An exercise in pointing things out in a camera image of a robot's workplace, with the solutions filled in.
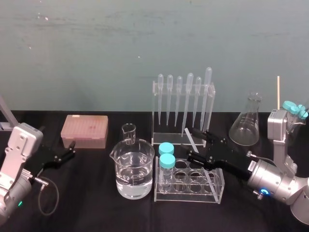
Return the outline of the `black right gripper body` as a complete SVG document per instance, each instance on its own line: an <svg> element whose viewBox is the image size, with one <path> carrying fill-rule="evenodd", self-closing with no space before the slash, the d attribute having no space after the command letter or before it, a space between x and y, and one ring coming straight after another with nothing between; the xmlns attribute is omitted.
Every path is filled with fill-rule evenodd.
<svg viewBox="0 0 309 232"><path fill-rule="evenodd" d="M206 148L205 169L220 168L244 181L249 180L252 175L248 169L252 161L249 157L232 149L226 140L208 139Z"/></svg>

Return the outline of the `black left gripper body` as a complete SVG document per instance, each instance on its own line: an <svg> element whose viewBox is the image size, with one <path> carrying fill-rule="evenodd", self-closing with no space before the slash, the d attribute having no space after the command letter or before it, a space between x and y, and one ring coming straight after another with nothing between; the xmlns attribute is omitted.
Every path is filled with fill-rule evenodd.
<svg viewBox="0 0 309 232"><path fill-rule="evenodd" d="M28 159L28 171L31 174L40 174L47 168L48 163L54 161L55 156L55 151L41 144L34 155Z"/></svg>

